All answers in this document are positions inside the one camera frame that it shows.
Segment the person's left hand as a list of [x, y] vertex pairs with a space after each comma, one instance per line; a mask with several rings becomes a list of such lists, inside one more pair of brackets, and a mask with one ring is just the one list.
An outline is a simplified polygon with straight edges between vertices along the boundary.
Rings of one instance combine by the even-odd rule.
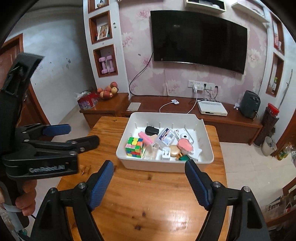
[[37, 180], [17, 182], [19, 195], [15, 200], [15, 206], [20, 209], [24, 216], [31, 216], [36, 209], [36, 186]]

